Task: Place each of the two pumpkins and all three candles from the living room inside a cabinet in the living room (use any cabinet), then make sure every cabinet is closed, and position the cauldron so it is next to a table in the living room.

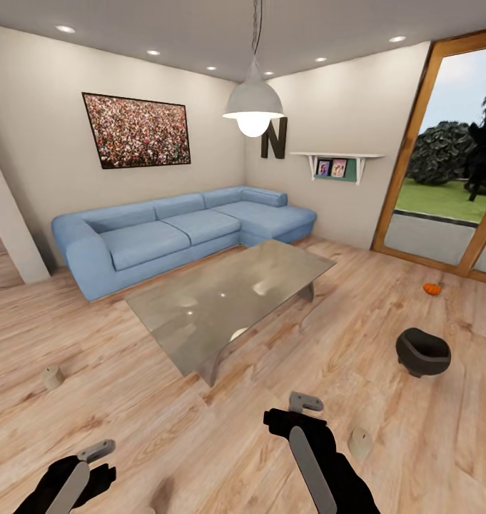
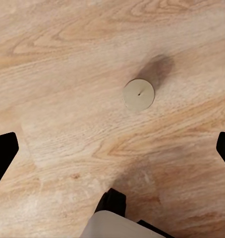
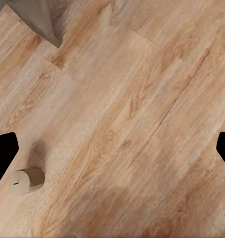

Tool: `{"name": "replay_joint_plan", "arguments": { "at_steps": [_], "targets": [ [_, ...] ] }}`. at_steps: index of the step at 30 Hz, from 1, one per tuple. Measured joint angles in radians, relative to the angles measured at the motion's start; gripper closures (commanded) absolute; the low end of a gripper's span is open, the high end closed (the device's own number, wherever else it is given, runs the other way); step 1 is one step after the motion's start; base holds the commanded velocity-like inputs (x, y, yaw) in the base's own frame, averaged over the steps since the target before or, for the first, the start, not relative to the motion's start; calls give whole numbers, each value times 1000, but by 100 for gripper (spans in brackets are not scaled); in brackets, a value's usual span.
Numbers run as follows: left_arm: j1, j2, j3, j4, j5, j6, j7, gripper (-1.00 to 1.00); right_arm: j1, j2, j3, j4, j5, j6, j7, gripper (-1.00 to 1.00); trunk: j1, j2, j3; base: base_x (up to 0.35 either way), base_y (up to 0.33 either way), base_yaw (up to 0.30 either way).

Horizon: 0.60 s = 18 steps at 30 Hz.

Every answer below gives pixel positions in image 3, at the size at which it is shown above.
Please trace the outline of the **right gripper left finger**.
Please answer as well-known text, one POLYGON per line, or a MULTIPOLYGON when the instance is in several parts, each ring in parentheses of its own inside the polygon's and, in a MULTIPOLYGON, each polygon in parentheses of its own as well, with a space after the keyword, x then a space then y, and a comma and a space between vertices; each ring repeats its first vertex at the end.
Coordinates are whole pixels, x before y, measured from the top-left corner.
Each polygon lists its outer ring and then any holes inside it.
POLYGON ((0 180, 18 151, 18 141, 14 132, 0 135, 0 180))

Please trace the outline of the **pillar candle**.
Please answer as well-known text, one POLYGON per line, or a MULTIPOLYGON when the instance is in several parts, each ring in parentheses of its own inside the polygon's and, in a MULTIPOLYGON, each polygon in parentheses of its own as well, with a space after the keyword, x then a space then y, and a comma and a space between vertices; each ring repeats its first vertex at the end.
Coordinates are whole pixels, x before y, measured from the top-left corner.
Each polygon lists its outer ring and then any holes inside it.
POLYGON ((44 172, 36 167, 15 171, 8 179, 9 190, 20 196, 41 189, 44 183, 44 172))

